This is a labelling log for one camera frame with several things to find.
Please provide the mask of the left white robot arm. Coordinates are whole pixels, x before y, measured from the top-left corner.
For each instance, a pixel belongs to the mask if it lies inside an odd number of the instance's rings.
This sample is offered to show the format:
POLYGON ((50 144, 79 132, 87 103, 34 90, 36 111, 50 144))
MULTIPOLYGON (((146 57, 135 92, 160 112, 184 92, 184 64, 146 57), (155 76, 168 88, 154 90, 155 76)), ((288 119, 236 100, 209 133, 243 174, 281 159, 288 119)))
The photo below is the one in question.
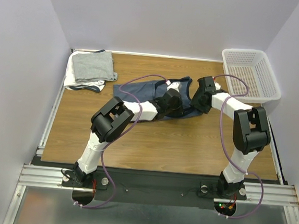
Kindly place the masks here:
POLYGON ((134 101, 126 102, 120 97, 113 97, 92 116, 90 138, 85 150, 72 170, 61 171, 62 186, 96 187, 94 172, 111 143, 128 133, 138 122, 157 121, 165 116, 183 112, 181 94, 174 88, 166 90, 163 96, 145 102, 130 92, 123 93, 131 96, 134 101))

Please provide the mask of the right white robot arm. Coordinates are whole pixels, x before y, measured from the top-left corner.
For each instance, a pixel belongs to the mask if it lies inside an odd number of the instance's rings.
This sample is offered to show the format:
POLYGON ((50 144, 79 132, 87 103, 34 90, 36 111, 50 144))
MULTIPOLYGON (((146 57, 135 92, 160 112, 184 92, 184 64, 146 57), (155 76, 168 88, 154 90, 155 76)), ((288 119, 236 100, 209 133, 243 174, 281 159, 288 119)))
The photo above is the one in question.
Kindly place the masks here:
POLYGON ((229 161, 219 175, 217 194, 228 197, 242 187, 252 160, 270 144, 271 138, 266 110, 252 107, 237 100, 239 95, 230 95, 217 86, 214 77, 198 79, 198 90, 190 101, 197 110, 208 113, 214 108, 220 111, 219 131, 223 152, 229 161), (230 156, 225 147, 222 117, 227 115, 233 120, 233 154, 230 156))

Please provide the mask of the blue tank top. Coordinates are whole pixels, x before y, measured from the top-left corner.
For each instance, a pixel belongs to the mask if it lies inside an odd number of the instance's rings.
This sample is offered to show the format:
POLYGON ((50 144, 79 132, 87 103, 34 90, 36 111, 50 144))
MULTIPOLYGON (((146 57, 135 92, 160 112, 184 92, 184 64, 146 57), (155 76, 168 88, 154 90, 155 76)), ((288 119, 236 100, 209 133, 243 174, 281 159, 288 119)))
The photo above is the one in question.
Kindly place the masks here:
MULTIPOLYGON (((189 88, 192 84, 192 81, 193 80, 189 76, 179 79, 170 79, 170 82, 181 83, 180 94, 184 112, 181 115, 165 116, 163 119, 161 119, 161 121, 168 121, 171 119, 187 119, 190 117, 201 116, 203 114, 201 111, 198 111, 197 109, 191 107, 191 105, 189 104, 191 100, 189 88)), ((132 96, 127 95, 126 93, 123 93, 119 90, 120 86, 121 84, 113 86, 113 96, 118 96, 126 102, 135 102, 135 99, 132 96)), ((140 102, 146 102, 154 98, 163 96, 166 89, 167 85, 162 80, 143 81, 137 83, 132 82, 122 87, 123 91, 132 93, 140 100, 140 102)))

